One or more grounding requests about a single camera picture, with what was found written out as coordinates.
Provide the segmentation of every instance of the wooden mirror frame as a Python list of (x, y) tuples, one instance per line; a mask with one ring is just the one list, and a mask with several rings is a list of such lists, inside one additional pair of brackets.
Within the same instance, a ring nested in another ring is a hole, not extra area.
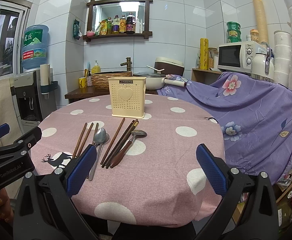
[(144, 37), (144, 39), (148, 39), (149, 36), (153, 36), (153, 32), (149, 31), (149, 5), (153, 0), (90, 0), (87, 3), (87, 7), (89, 7), (88, 12), (88, 22), (87, 22), (87, 31), (92, 30), (92, 18), (93, 18), (93, 8), (95, 5), (103, 5), (103, 4), (112, 4), (119, 2), (142, 2), (145, 3), (145, 30), (143, 33), (119, 33), (119, 34), (106, 34), (106, 35), (98, 35), (87, 37), (87, 35), (83, 35), (83, 39), (85, 41), (91, 41), (94, 39), (102, 39), (102, 38), (113, 38), (113, 37)]

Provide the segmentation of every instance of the wicker basin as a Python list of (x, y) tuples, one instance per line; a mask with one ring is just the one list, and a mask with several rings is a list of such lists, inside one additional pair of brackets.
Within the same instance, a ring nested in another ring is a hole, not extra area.
[(108, 78), (132, 77), (132, 71), (99, 72), (91, 75), (92, 85), (99, 90), (109, 90)]

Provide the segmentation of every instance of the hand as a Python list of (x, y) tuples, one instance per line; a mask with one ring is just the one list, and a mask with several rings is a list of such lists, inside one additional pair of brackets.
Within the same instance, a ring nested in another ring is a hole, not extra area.
[(4, 219), (7, 223), (13, 221), (13, 210), (10, 205), (10, 198), (8, 197), (5, 188), (0, 190), (0, 219)]

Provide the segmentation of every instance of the bronze faucet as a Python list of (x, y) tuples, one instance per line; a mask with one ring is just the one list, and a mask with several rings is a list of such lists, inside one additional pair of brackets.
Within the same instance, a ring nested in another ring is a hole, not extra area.
[(121, 66), (125, 66), (126, 65), (127, 66), (127, 71), (131, 71), (132, 62), (130, 60), (130, 57), (127, 57), (126, 60), (127, 60), (127, 62), (121, 63), (120, 65)]

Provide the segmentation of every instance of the kettle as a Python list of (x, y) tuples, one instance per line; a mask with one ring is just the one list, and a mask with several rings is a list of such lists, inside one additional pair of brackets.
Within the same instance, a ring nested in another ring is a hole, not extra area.
[(251, 78), (273, 82), (274, 64), (271, 61), (271, 48), (268, 43), (261, 42), (267, 47), (267, 53), (256, 53), (252, 61)]

